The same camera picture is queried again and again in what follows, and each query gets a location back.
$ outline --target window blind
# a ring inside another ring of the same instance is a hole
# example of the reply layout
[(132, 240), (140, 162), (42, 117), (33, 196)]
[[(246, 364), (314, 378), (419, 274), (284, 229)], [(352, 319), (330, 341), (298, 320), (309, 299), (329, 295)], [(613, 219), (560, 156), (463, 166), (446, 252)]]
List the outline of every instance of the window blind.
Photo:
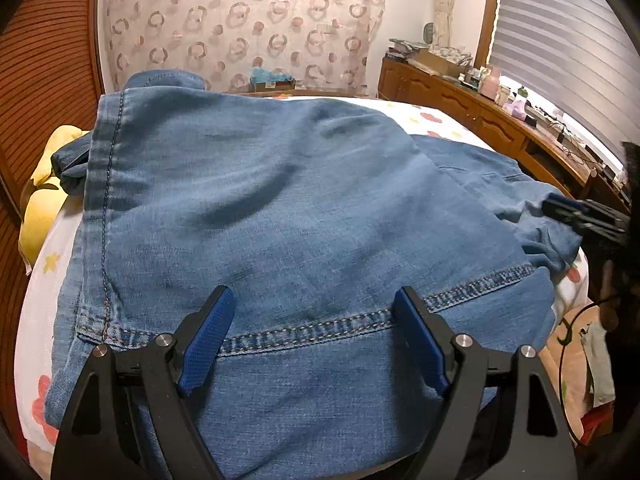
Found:
[(640, 56), (605, 0), (500, 0), (490, 64), (617, 156), (640, 144)]

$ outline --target yellow cushion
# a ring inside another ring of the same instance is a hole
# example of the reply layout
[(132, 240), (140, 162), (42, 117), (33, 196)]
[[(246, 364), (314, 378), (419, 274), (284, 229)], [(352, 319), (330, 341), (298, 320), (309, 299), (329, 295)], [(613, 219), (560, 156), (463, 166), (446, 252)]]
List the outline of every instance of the yellow cushion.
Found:
[(51, 155), (85, 133), (75, 126), (57, 128), (49, 137), (42, 157), (31, 175), (29, 184), (34, 191), (28, 197), (29, 201), (24, 211), (18, 238), (18, 249), (24, 259), (27, 272), (31, 272), (31, 268), (36, 263), (51, 224), (66, 200), (66, 193), (60, 187), (60, 180), (52, 174)]

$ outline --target denim shirt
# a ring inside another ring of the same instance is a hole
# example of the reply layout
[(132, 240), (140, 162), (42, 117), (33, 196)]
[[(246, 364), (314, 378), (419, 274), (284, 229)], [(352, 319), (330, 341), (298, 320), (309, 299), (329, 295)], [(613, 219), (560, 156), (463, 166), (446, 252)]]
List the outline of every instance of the denim shirt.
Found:
[[(400, 286), (489, 348), (544, 345), (549, 268), (393, 120), (335, 100), (207, 92), (177, 71), (134, 78), (100, 99), (86, 158), (73, 143), (56, 154), (86, 182), (50, 424), (96, 343), (172, 332), (218, 284), (236, 317), (188, 408), (229, 479), (320, 478), (417, 450), (441, 400), (395, 327)], [(167, 476), (136, 406), (150, 466)]]
[(500, 153), (436, 137), (412, 138), (441, 171), (513, 232), (535, 267), (544, 266), (559, 277), (573, 263), (580, 237), (542, 214), (542, 201), (558, 193), (554, 186), (533, 180), (515, 160)]

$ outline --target blue rubber gripper pad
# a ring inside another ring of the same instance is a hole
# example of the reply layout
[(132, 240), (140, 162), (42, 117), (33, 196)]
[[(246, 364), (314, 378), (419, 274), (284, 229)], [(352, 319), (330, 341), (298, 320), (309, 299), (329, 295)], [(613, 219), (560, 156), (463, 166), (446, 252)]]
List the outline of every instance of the blue rubber gripper pad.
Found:
[(220, 295), (184, 353), (178, 389), (187, 396), (202, 386), (211, 370), (236, 312), (236, 298), (228, 288)]
[(445, 375), (444, 356), (404, 290), (396, 292), (393, 309), (424, 383), (444, 396), (450, 385)]

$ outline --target bedsheet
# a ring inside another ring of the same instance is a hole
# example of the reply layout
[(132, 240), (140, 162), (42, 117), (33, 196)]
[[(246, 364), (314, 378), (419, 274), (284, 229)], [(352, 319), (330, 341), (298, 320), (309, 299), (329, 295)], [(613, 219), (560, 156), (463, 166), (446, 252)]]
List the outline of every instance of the bedsheet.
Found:
[[(482, 140), (439, 110), (377, 100), (338, 99), (379, 110), (408, 134), (441, 137), (490, 150)], [(18, 413), (25, 438), (45, 453), (52, 452), (57, 437), (55, 428), (48, 426), (43, 418), (44, 395), (51, 374), (52, 327), (58, 291), (80, 220), (81, 202), (70, 198), (56, 218), (34, 266), (18, 329), (15, 357)], [(580, 252), (567, 276), (556, 285), (554, 309), (557, 314), (567, 312), (586, 298), (587, 276), (586, 260)]]

